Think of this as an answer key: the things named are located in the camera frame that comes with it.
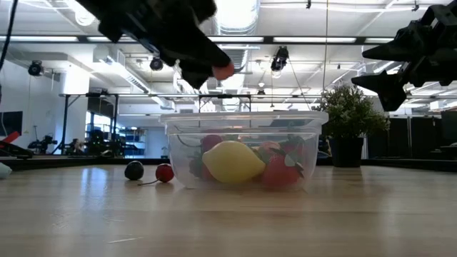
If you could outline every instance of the toy lemon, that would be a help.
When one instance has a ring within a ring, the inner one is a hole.
[[[203,163],[211,175],[223,183],[246,182],[265,169],[265,163],[248,146],[237,141],[218,143],[203,154]]]

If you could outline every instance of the wooden table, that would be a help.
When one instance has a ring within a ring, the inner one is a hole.
[[[0,181],[0,256],[457,256],[452,173],[318,167],[280,193],[138,187],[123,168]]]

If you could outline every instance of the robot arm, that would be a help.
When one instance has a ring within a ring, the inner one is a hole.
[[[403,86],[422,87],[428,81],[448,86],[457,80],[457,1],[448,6],[433,5],[422,19],[398,30],[393,41],[363,52],[363,57],[400,61],[397,74],[352,78],[355,85],[375,91],[384,111],[395,111],[406,100]]]
[[[208,77],[227,79],[234,73],[230,58],[198,25],[213,16],[213,0],[77,0],[99,21],[99,31],[116,43],[123,34],[137,40],[174,66],[199,89]]]

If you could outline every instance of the clear plastic container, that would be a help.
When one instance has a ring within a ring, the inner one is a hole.
[[[318,111],[166,114],[171,165],[187,188],[302,188],[316,167]]]

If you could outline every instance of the small ball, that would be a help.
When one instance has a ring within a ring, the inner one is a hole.
[[[124,175],[126,178],[137,181],[144,175],[144,167],[143,164],[139,161],[132,161],[131,163],[127,164],[126,170],[124,171]]]
[[[170,164],[161,164],[156,169],[156,178],[160,182],[167,183],[174,178],[173,169]]]

